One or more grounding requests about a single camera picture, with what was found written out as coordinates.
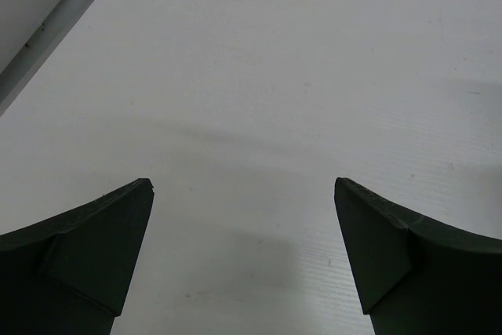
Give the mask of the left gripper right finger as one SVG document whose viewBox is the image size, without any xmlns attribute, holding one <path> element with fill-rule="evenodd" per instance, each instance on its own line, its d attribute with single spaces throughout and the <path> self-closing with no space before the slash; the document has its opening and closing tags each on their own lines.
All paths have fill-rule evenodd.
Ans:
<svg viewBox="0 0 502 335">
<path fill-rule="evenodd" d="M 501 241 L 395 204 L 339 177 L 334 202 L 376 334 L 499 334 Z"/>
</svg>

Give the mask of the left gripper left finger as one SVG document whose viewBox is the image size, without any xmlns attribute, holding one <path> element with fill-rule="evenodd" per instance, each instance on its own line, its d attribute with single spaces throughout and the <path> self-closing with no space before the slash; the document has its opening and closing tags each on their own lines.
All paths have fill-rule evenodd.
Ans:
<svg viewBox="0 0 502 335">
<path fill-rule="evenodd" d="M 1 237 L 3 334 L 109 334 L 124 308 L 154 201 L 137 179 Z"/>
</svg>

